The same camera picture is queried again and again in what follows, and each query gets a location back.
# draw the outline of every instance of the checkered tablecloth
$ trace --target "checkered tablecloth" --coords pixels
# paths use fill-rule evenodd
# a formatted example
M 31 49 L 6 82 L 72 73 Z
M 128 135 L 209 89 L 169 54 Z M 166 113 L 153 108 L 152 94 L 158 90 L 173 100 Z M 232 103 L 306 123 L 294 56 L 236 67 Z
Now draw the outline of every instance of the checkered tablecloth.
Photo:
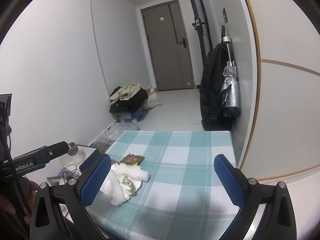
M 141 167 L 151 175 L 121 206 L 99 192 L 87 207 L 98 225 L 121 239 L 215 240 L 238 212 L 213 169 L 221 153 L 235 165 L 228 131 L 126 131 L 107 153 L 117 161 L 143 155 Z

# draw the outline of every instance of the cardboard box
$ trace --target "cardboard box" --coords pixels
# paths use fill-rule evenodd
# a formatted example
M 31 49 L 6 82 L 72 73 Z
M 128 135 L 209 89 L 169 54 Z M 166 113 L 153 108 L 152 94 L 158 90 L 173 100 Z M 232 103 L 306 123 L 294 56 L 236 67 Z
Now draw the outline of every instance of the cardboard box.
M 137 123 L 140 121 L 141 117 L 142 117 L 142 110 L 141 108 L 139 108 L 139 110 L 135 113 L 129 113 L 129 112 L 125 112 L 125 113 L 116 113 L 113 114 L 113 116 L 118 119 L 120 122 L 134 122 Z

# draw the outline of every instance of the human hand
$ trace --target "human hand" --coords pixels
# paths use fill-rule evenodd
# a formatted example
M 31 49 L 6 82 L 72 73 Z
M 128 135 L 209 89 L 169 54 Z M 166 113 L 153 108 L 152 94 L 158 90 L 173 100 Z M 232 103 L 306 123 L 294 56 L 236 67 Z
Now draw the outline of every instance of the human hand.
M 29 186 L 29 199 L 27 200 L 27 204 L 32 211 L 33 205 L 35 203 L 36 199 L 36 190 L 38 190 L 39 185 L 35 183 L 34 181 L 30 181 L 30 186 Z M 0 209 L 3 211 L 7 212 L 8 214 L 14 215 L 16 213 L 16 210 L 14 206 L 11 204 L 11 202 L 4 196 L 0 195 Z M 24 217 L 24 221 L 26 224 L 30 225 L 31 223 L 31 218 L 27 215 L 27 212 L 25 208 L 23 208 L 26 216 Z

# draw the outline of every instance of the floor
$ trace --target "floor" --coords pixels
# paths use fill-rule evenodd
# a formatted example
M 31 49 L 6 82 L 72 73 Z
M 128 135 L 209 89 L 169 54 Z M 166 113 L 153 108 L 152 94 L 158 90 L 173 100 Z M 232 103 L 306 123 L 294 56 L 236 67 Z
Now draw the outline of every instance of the floor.
M 146 131 L 203 131 L 198 89 L 156 93 L 162 106 L 145 112 L 138 122 Z

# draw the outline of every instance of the door handle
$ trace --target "door handle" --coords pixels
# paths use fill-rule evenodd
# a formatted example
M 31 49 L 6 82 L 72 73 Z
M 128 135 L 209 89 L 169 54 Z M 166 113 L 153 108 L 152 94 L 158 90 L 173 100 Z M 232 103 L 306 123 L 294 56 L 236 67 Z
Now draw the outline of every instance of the door handle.
M 182 41 L 178 42 L 178 44 L 183 44 L 184 48 L 187 47 L 187 43 L 186 43 L 186 39 L 185 38 L 182 38 Z

